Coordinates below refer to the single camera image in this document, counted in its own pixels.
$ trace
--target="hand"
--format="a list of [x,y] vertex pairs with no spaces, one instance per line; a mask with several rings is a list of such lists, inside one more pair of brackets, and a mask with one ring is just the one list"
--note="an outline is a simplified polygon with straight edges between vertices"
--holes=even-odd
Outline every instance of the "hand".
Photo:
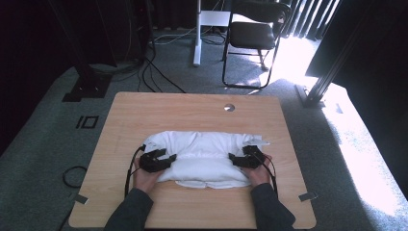
[[[271,156],[265,155],[265,160],[264,164],[268,167],[269,166],[269,160],[272,159]],[[248,167],[242,167],[242,170],[245,172],[246,176],[249,178],[252,187],[259,186],[264,183],[269,183],[270,182],[270,175],[268,171],[265,169],[264,166],[259,165],[257,168],[248,168]]]
[[[140,158],[137,158],[134,162],[135,169],[139,167]],[[157,182],[159,176],[164,170],[157,172],[147,172],[140,168],[133,174],[133,188],[142,190],[145,193],[150,193],[153,190],[154,185]]]

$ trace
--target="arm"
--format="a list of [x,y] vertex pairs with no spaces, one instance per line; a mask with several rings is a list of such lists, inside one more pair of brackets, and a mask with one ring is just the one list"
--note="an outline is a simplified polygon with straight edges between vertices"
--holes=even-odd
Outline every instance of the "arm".
[[150,173],[141,168],[137,170],[133,176],[134,188],[116,208],[104,230],[144,230],[144,224],[153,206],[153,200],[148,193],[153,190],[157,178],[162,173],[162,171]]
[[[264,164],[269,165],[267,156]],[[255,208],[256,225],[259,231],[270,230],[293,230],[294,215],[278,200],[272,185],[270,176],[263,166],[255,169],[243,167],[251,185],[252,202]]]

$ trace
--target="black chair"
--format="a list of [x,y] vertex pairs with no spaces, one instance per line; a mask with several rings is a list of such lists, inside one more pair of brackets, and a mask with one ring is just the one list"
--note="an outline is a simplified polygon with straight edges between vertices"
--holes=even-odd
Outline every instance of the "black chair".
[[[234,15],[242,15],[251,21],[233,21]],[[237,1],[233,6],[228,23],[227,37],[225,40],[222,60],[222,83],[230,88],[255,89],[260,90],[269,84],[270,74],[279,47],[280,35],[286,22],[289,21],[291,8],[283,3],[260,2],[260,1]],[[255,49],[258,54],[229,52],[229,45],[236,48]],[[267,68],[264,64],[266,55],[274,49],[272,64]],[[257,55],[260,58],[261,68],[269,70],[268,80],[263,86],[228,84],[225,80],[225,70],[227,55]]]

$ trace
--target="gray carpet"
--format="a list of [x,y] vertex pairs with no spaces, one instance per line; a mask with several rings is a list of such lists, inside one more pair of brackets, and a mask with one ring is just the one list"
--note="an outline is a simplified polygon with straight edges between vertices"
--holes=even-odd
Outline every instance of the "gray carpet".
[[[285,42],[283,39],[280,52],[285,52]],[[221,83],[222,46],[203,43],[200,67],[192,66],[191,39],[178,39],[156,48],[153,64],[188,93],[279,97],[307,189],[319,195],[312,201],[318,221],[312,230],[408,230],[408,203],[344,90],[330,90],[327,94],[334,94],[337,101],[327,99],[324,109],[303,108],[294,87],[302,76],[293,72],[303,69],[294,58],[291,67],[279,67],[288,60],[278,54],[282,59],[276,61],[272,83],[266,89],[237,90],[226,89]],[[150,50],[147,56],[153,57]],[[243,58],[237,59],[231,60],[232,81],[251,79],[260,73],[256,64],[242,66]],[[101,64],[94,67],[113,70]],[[146,82],[154,86],[149,70],[147,68],[144,76]],[[55,81],[0,159],[1,230],[59,229],[78,192],[64,184],[64,171],[74,166],[88,166],[117,92],[150,91],[142,81],[140,84],[141,74],[142,69],[116,74],[104,98],[84,98],[78,103],[62,102],[78,78],[73,68]],[[154,69],[153,77],[162,91],[179,92]],[[98,116],[96,126],[93,129],[77,127],[81,116]],[[378,174],[369,174],[367,169],[374,169]],[[81,170],[74,170],[69,179],[80,184],[83,177]],[[366,198],[370,194],[385,207],[372,204],[372,200]],[[65,223],[64,230],[76,229]]]

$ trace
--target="white cloth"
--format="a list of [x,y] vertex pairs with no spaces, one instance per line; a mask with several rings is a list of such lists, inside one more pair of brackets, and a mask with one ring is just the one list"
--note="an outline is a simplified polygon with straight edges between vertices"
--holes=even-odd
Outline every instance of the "white cloth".
[[227,189],[250,184],[241,169],[232,165],[228,153],[243,156],[244,143],[261,139],[249,134],[166,131],[147,138],[144,152],[165,148],[165,156],[159,159],[177,154],[159,182],[174,180],[184,187]]

